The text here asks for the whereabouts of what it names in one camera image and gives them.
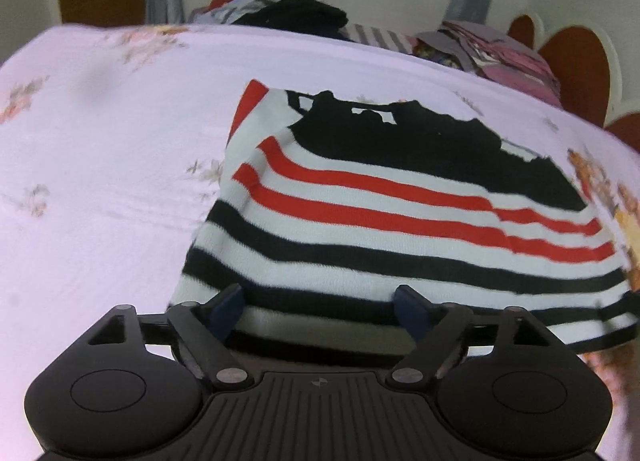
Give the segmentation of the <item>floral pink bedsheet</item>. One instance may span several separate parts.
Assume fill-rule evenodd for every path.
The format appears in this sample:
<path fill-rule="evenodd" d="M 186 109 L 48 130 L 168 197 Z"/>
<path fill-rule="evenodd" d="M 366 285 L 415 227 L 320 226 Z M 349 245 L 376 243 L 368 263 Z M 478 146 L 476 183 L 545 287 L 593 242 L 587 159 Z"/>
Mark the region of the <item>floral pink bedsheet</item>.
<path fill-rule="evenodd" d="M 247 85 L 476 118 L 587 192 L 623 255 L 623 345 L 579 354 L 530 311 L 473 311 L 427 385 L 386 365 L 236 351 L 252 386 L 179 359 L 167 311 Z M 260 28 L 60 26 L 1 68 L 6 460 L 634 460 L 639 158 L 520 92 L 402 54 Z"/>

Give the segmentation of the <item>dark clothes pile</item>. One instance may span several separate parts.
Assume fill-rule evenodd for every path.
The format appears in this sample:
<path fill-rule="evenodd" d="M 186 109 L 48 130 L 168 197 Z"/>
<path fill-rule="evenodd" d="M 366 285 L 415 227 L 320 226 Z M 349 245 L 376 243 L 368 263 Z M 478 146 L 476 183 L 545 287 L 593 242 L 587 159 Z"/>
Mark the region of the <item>dark clothes pile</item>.
<path fill-rule="evenodd" d="M 194 10 L 190 23 L 242 25 L 333 39 L 345 39 L 345 11 L 323 0 L 212 0 Z"/>

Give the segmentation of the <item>folded pink grey bedding stack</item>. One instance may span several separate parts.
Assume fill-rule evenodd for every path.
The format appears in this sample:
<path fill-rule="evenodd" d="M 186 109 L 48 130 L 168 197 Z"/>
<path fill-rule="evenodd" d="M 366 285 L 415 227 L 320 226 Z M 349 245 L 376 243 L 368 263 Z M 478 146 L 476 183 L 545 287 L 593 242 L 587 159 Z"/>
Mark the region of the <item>folded pink grey bedding stack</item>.
<path fill-rule="evenodd" d="M 490 26 L 444 21 L 416 36 L 412 54 L 561 108 L 560 82 L 536 51 Z"/>

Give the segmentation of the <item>striped knit sweater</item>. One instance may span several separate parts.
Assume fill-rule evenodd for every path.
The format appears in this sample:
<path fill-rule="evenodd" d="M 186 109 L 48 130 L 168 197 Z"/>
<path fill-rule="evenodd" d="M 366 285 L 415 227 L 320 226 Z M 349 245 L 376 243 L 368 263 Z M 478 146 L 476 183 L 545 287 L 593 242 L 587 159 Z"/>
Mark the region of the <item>striped knit sweater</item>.
<path fill-rule="evenodd" d="M 172 303 L 241 285 L 236 351 L 386 365 L 408 285 L 481 315 L 521 306 L 579 354 L 632 341 L 623 255 L 587 192 L 481 121 L 247 85 L 217 199 Z"/>

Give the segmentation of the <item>red white scalloped headboard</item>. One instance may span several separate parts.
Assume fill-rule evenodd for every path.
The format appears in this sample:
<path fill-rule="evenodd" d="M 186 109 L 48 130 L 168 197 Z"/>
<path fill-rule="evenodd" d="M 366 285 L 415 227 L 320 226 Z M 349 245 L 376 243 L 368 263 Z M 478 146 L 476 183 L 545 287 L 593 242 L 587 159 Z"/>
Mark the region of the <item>red white scalloped headboard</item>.
<path fill-rule="evenodd" d="M 639 149 L 639 112 L 613 116 L 614 101 L 622 95 L 622 71 L 605 31 L 595 26 L 569 25 L 547 37 L 536 51 L 560 82 L 565 111 Z"/>

